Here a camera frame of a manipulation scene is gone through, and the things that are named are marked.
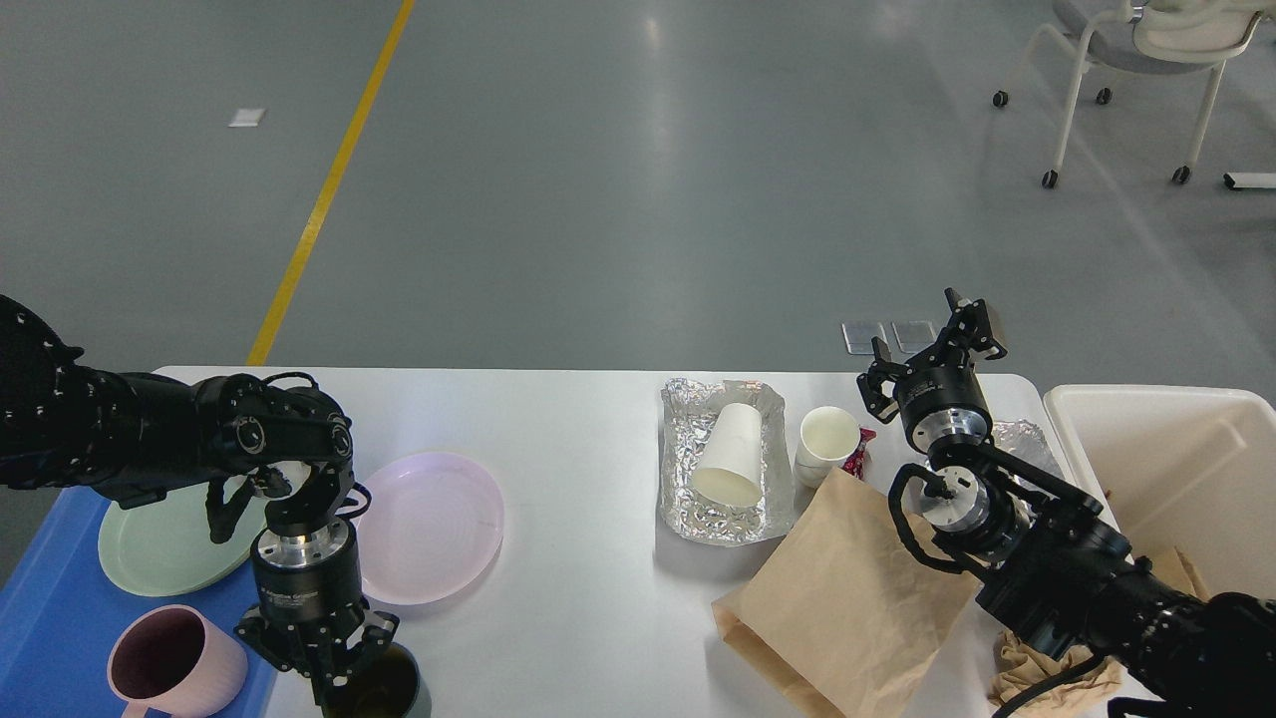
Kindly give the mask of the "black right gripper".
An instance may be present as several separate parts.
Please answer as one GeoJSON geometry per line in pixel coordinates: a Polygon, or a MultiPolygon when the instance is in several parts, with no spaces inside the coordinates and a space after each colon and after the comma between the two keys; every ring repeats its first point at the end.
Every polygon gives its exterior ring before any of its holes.
{"type": "Polygon", "coordinates": [[[994,420],[974,367],[1008,355],[1000,318],[985,298],[965,298],[956,289],[944,296],[951,315],[928,349],[930,369],[910,372],[889,356],[887,341],[873,337],[873,360],[857,376],[866,413],[879,423],[892,423],[900,413],[907,444],[917,453],[991,436],[994,420]],[[897,385],[897,399],[887,383],[897,385]]]}

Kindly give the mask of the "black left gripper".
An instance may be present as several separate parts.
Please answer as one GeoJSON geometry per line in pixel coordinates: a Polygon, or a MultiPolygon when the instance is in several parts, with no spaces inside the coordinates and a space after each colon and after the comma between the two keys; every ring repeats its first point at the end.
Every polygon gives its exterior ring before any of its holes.
{"type": "Polygon", "coordinates": [[[316,707],[318,659],[333,659],[338,699],[389,698],[399,690],[399,619],[384,610],[365,616],[357,536],[350,523],[329,523],[301,537],[264,529],[251,547],[251,573],[256,613],[242,613],[236,636],[281,673],[301,673],[316,707]]]}

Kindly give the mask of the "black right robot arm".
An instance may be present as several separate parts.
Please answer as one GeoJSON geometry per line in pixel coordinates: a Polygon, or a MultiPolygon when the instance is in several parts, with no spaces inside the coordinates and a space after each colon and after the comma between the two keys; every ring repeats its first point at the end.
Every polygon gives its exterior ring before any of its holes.
{"type": "Polygon", "coordinates": [[[1244,592],[1199,599],[1154,576],[1148,559],[1102,520],[1097,497],[995,445],[975,363],[1003,358],[986,301],[946,289],[951,315],[906,362],[872,341],[857,376],[866,413],[901,420],[925,463],[901,467],[887,492],[898,539],[923,566],[981,583],[977,604],[1053,659],[1081,664],[997,710],[1011,717],[1104,661],[1124,664],[1152,699],[1113,698],[1111,717],[1257,717],[1273,707],[1273,601],[1244,592]]]}

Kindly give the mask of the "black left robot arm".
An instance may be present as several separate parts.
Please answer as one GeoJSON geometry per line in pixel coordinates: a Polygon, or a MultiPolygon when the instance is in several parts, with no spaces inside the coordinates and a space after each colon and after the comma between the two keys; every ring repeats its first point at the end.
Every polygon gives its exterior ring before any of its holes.
{"type": "Polygon", "coordinates": [[[14,298],[3,298],[1,349],[5,487],[82,486],[131,510],[204,486],[213,542],[264,497],[249,551],[258,603],[239,636],[276,670],[301,673],[327,717],[371,691],[399,621],[362,594],[352,520],[371,494],[353,478],[350,418],[314,377],[282,388],[241,372],[185,385],[97,371],[14,298]]]}

